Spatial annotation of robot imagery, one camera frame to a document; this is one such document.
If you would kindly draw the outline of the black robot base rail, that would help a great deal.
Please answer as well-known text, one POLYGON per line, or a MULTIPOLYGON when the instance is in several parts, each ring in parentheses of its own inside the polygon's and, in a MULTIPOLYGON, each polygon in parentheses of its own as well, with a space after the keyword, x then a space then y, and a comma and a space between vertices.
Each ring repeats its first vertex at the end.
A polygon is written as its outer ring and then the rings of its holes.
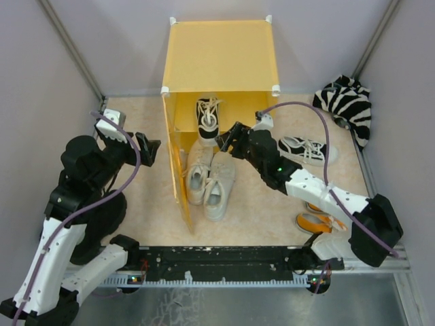
POLYGON ((103 287, 298 287, 312 289, 324 261, 308 247, 141 247, 103 287))

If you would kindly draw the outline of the black white sneaker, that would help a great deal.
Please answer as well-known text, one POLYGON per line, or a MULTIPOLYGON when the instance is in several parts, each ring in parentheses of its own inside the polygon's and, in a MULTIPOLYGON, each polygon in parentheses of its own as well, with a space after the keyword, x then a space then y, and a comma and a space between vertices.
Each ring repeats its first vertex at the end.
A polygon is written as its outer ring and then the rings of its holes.
POLYGON ((200 98, 196 102, 198 141, 203 147, 215 147, 215 138, 220 134, 220 104, 216 97, 200 98))
POLYGON ((281 155, 312 166, 331 165, 338 159, 338 149, 301 137, 281 137, 277 142, 281 155))

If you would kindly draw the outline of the white sneaker one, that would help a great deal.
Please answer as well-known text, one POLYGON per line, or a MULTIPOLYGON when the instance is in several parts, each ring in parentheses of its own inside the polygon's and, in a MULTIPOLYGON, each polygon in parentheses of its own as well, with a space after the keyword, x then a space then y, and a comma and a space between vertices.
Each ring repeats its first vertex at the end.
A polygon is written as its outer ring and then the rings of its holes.
POLYGON ((211 162, 203 201, 208 220, 220 221, 224 218, 235 177, 236 168, 232 156, 226 152, 217 152, 211 162))
POLYGON ((184 171, 188 201, 194 205, 203 203, 206 181, 213 159, 213 148, 196 141, 190 149, 184 171))

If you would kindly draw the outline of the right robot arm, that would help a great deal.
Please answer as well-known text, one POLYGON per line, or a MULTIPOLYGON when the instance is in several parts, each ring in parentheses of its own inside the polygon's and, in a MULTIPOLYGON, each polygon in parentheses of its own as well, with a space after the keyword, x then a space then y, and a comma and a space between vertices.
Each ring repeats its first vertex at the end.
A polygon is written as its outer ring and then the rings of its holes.
POLYGON ((357 258, 379 267, 397 257, 395 246, 403 230, 391 202, 381 194, 368 198, 347 192, 312 175, 279 153, 268 130, 254 130, 237 122, 216 137, 221 151, 248 161, 273 190, 315 205, 345 224, 343 231, 324 232, 304 251, 304 262, 317 269, 329 259, 357 258))

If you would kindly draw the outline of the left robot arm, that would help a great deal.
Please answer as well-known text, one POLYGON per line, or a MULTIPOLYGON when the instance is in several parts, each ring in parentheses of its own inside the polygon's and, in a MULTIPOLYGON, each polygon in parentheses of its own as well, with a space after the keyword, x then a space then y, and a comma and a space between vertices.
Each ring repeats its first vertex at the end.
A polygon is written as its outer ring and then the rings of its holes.
POLYGON ((2 315, 26 325, 70 325, 84 300, 112 273, 136 268, 139 243, 115 235, 127 201, 122 189, 105 191, 120 169, 152 166, 161 142, 140 132, 122 141, 91 136, 71 139, 63 170, 46 207, 41 238, 28 274, 2 315))

